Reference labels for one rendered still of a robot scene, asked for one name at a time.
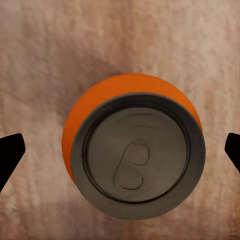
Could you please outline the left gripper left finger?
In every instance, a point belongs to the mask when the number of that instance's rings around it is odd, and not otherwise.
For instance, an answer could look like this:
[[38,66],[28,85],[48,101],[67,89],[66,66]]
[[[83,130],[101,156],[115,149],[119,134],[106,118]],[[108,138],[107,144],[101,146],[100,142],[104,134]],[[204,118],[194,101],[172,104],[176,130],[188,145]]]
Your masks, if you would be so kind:
[[0,192],[26,151],[21,133],[0,138]]

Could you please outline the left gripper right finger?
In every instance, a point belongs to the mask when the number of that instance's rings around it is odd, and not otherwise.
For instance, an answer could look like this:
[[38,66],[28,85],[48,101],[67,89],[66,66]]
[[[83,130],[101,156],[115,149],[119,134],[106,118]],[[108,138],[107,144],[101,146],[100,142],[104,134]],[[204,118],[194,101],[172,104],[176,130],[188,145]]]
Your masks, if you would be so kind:
[[224,150],[240,172],[240,134],[229,133]]

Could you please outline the can of soda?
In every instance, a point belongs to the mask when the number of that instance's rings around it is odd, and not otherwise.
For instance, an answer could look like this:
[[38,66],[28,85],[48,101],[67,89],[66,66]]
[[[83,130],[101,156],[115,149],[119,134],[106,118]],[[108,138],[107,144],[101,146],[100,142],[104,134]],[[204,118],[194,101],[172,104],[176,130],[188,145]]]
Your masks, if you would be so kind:
[[206,162],[198,112],[161,78],[107,77],[74,104],[62,155],[75,185],[95,208],[121,220],[171,212],[197,187]]

